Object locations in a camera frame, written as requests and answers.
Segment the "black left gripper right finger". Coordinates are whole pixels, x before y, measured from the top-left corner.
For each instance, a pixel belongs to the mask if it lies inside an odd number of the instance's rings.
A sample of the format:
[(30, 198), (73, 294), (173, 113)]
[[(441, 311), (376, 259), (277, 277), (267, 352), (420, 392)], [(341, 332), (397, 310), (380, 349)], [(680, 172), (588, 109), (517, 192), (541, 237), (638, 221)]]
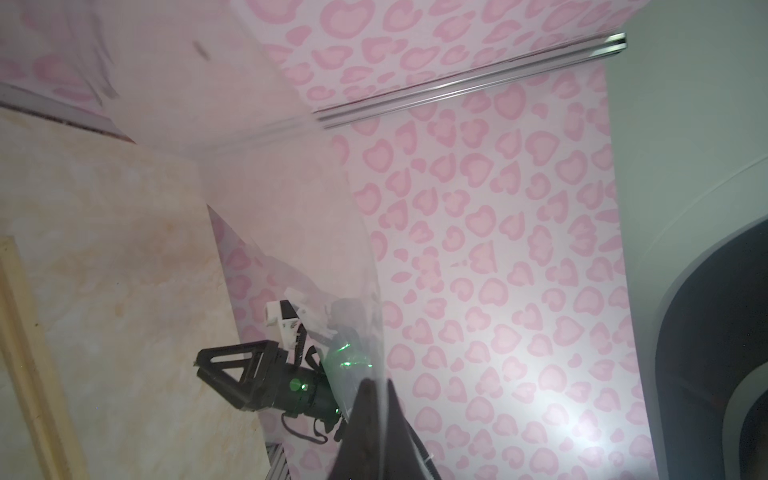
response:
[(388, 414), (383, 447), (383, 478), (387, 480), (440, 480), (425, 444), (406, 420), (394, 384), (387, 381)]

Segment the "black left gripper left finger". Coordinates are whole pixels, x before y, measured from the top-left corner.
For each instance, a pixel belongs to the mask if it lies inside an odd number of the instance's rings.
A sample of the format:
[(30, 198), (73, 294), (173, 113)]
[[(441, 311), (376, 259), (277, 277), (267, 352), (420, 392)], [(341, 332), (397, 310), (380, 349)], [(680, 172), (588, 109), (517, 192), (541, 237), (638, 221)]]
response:
[(376, 382), (359, 386), (349, 423), (328, 480), (374, 480), (381, 476), (382, 422)]

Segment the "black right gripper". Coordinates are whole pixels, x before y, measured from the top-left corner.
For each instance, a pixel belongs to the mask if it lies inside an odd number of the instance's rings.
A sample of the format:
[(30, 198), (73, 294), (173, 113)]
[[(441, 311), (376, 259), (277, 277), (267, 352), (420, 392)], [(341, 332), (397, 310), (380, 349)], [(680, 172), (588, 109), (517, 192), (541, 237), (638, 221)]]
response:
[(311, 345), (295, 365), (276, 341), (202, 349), (197, 376), (237, 410), (277, 409), (286, 417), (319, 421), (324, 432), (343, 423), (320, 351)]

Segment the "clear acrylic sheet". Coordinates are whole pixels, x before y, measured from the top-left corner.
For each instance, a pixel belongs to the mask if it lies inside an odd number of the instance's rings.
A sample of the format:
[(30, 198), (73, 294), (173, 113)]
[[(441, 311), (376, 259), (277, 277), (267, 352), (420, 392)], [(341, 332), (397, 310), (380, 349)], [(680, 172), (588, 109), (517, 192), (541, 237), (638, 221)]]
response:
[[(237, 332), (210, 214), (289, 287), (363, 309), (369, 237), (327, 135), (227, 1), (5, 1), (1, 77), (45, 54), (102, 136), (1, 114), (1, 239), (18, 247), (87, 479), (255, 479), (251, 414), (195, 374)], [(1, 475), (33, 446), (1, 408)]]

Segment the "light wooden picture frame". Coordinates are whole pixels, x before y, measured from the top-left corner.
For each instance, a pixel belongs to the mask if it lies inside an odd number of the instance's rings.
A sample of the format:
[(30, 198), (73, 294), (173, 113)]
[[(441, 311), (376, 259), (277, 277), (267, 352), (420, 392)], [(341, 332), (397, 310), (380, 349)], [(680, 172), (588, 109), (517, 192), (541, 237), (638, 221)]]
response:
[(83, 449), (10, 236), (1, 239), (1, 352), (44, 477), (87, 479)]

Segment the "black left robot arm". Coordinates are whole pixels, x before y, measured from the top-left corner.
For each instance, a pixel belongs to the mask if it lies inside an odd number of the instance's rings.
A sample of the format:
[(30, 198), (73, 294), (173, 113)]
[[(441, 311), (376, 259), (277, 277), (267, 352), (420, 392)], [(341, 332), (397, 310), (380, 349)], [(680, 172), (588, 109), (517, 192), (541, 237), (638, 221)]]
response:
[[(654, 379), (673, 479), (767, 476), (767, 224), (733, 236), (666, 308)], [(395, 387), (362, 382), (332, 479), (437, 479)]]

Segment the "diagonal aluminium strut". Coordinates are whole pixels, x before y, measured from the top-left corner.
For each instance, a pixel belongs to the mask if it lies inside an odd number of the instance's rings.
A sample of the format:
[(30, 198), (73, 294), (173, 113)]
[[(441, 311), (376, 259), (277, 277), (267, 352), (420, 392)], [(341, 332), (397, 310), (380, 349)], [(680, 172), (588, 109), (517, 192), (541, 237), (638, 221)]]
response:
[(489, 64), (313, 113), (325, 129), (448, 100), (617, 55), (628, 47), (624, 32), (593, 35), (521, 57)]

